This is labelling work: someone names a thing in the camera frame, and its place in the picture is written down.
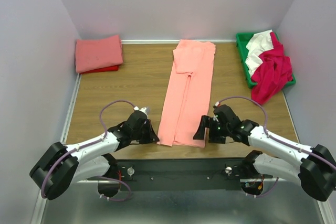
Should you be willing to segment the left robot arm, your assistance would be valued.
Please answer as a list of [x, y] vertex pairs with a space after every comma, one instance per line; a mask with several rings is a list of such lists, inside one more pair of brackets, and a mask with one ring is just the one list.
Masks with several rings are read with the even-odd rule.
[[150, 119], [149, 108], [135, 108], [128, 119], [107, 129], [103, 134], [79, 144], [52, 144], [33, 166], [29, 175], [40, 188], [41, 196], [53, 200], [68, 187], [81, 180], [116, 175], [116, 161], [111, 153], [139, 144], [158, 142]]

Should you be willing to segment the white t-shirt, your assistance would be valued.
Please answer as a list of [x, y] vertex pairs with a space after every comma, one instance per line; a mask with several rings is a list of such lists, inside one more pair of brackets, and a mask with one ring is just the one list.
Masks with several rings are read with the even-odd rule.
[[253, 76], [258, 67], [263, 63], [260, 55], [274, 48], [271, 38], [272, 30], [256, 33], [252, 36], [246, 45], [248, 49], [247, 58], [245, 64], [248, 68], [250, 77]]

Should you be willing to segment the magenta t-shirt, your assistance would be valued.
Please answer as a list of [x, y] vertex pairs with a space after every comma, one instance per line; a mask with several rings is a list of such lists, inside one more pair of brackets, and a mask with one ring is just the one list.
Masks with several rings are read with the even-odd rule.
[[251, 90], [251, 98], [259, 104], [265, 104], [293, 80], [291, 61], [284, 53], [283, 44], [274, 32], [269, 33], [267, 40], [273, 48], [258, 56], [262, 63], [251, 76], [251, 80], [257, 83]]

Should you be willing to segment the green plastic bin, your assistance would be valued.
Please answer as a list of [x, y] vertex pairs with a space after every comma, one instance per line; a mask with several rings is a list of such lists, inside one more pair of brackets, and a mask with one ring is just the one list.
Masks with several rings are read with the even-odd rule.
[[[282, 41], [279, 39], [278, 35], [275, 32], [273, 32], [273, 33], [275, 34], [275, 37], [278, 40], [278, 42], [280, 44], [282, 44]], [[253, 36], [257, 35], [257, 34], [260, 34], [260, 33], [251, 33], [251, 32], [249, 32], [249, 33], [237, 33], [236, 34], [236, 46], [237, 46], [237, 49], [238, 49], [238, 53], [239, 53], [239, 57], [240, 57], [240, 62], [241, 62], [241, 65], [243, 67], [243, 72], [245, 74], [245, 80], [246, 80], [247, 86], [250, 89], [253, 89], [254, 87], [258, 86], [258, 83], [252, 81], [251, 75], [249, 74], [248, 66], [245, 63], [245, 61], [247, 59], [247, 56], [248, 56], [248, 53], [249, 53], [249, 49], [246, 48], [246, 46], [250, 42], [250, 40], [253, 38]], [[289, 86], [293, 86], [296, 83], [297, 82], [296, 82], [295, 75], [292, 72], [292, 76], [291, 76], [290, 81], [288, 81], [284, 85], [283, 88], [286, 88], [286, 87], [289, 87]]]

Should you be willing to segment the folded coral t-shirt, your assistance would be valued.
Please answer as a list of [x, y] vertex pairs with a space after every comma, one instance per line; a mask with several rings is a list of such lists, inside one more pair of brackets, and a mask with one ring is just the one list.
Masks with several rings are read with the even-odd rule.
[[96, 40], [76, 40], [77, 73], [123, 64], [122, 44], [118, 35]]

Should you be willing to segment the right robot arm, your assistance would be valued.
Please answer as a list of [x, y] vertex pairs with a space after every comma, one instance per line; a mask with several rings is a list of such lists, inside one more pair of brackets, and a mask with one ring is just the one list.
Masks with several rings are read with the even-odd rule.
[[214, 106], [214, 116], [201, 117], [195, 140], [208, 138], [211, 143], [234, 142], [254, 147], [232, 169], [240, 178], [270, 175], [301, 186], [318, 201], [326, 201], [335, 190], [335, 159], [323, 145], [311, 147], [292, 142], [267, 131], [251, 120], [240, 120], [227, 105]]

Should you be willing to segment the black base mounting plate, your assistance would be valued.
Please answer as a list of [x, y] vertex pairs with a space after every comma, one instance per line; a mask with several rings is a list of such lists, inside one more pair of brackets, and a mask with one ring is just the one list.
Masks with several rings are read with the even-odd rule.
[[243, 190], [261, 195], [267, 175], [249, 172], [242, 158], [120, 159], [109, 161], [98, 192]]

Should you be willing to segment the salmon pink t-shirt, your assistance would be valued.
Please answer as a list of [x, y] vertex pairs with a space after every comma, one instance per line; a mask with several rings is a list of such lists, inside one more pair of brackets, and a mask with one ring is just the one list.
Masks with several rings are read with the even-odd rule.
[[158, 129], [159, 144], [205, 147], [195, 140], [201, 117], [208, 113], [216, 46], [211, 42], [180, 40]]

